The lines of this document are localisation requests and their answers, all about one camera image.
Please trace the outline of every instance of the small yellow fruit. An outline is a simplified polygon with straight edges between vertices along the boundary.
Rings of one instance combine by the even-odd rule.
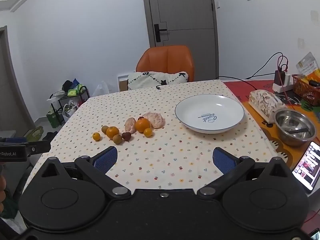
[[[92,138],[97,142],[100,141],[101,136],[98,132],[93,133]]]
[[[120,143],[122,143],[122,137],[121,137],[121,135],[119,135],[119,134],[116,134],[113,138],[112,138],[112,140],[113,140],[113,142],[115,143],[115,144],[120,144]]]
[[[101,131],[102,131],[104,134],[106,134],[108,128],[109,128],[108,126],[104,125],[104,126],[102,126]]]
[[[106,135],[112,140],[115,135],[119,134],[119,129],[115,126],[108,127]]]
[[[144,131],[143,131],[143,134],[145,137],[150,137],[152,136],[152,129],[151,128],[146,128]]]

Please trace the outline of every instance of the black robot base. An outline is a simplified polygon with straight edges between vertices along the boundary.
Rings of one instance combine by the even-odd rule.
[[[224,173],[199,189],[130,190],[105,175],[116,149],[74,163],[49,157],[23,193],[24,240],[309,239],[308,199],[279,157],[269,163],[216,148]]]

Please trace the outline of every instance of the blue gripper pad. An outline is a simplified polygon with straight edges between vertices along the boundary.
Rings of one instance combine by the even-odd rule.
[[[10,143],[24,143],[27,142],[27,138],[25,137],[14,137],[14,138],[7,138],[5,142],[10,142]]]
[[[93,166],[99,171],[107,173],[117,162],[118,151],[115,147],[111,146],[97,154],[96,157],[92,163]]]
[[[234,167],[236,167],[238,158],[234,157],[230,153],[221,149],[220,147],[216,147],[213,150],[212,154],[213,164],[217,166],[217,168],[223,173],[226,174],[231,171]]]

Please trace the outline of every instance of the white plastic bag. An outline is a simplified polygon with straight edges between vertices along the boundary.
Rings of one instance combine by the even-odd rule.
[[[75,113],[75,111],[78,109],[78,106],[73,106],[70,110],[66,111],[66,107],[69,106],[68,104],[65,104],[62,110],[62,116],[63,119],[67,122],[69,118]]]
[[[109,89],[107,84],[104,81],[101,81],[101,83],[97,86],[96,90],[93,92],[92,96],[102,96],[109,94]]]

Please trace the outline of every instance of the white cushion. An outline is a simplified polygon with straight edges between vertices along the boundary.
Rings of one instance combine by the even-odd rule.
[[[157,85],[172,85],[188,82],[187,72],[181,71],[175,74],[162,72],[134,72],[128,76],[128,90],[138,88],[155,87]]]

